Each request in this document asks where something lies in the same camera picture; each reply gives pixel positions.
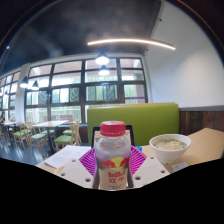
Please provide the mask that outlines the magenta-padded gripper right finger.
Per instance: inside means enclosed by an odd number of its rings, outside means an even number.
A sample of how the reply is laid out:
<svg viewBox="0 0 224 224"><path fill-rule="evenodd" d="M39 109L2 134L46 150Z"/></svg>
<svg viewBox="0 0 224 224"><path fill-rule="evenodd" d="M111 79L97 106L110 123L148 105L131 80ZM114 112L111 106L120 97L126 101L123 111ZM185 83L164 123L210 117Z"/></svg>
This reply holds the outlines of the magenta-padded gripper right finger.
<svg viewBox="0 0 224 224"><path fill-rule="evenodd" d="M140 188L169 175L155 156L146 156L138 148L131 147L129 159L128 187Z"/></svg>

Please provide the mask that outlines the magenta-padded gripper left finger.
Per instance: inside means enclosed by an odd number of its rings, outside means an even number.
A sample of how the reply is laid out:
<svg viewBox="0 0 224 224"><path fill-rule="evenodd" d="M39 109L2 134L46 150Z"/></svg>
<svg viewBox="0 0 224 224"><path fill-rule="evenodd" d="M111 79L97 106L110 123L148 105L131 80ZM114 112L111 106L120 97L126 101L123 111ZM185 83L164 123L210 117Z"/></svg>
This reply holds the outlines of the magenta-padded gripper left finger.
<svg viewBox="0 0 224 224"><path fill-rule="evenodd" d="M79 147L57 175L84 188L97 189L95 150Z"/></svg>

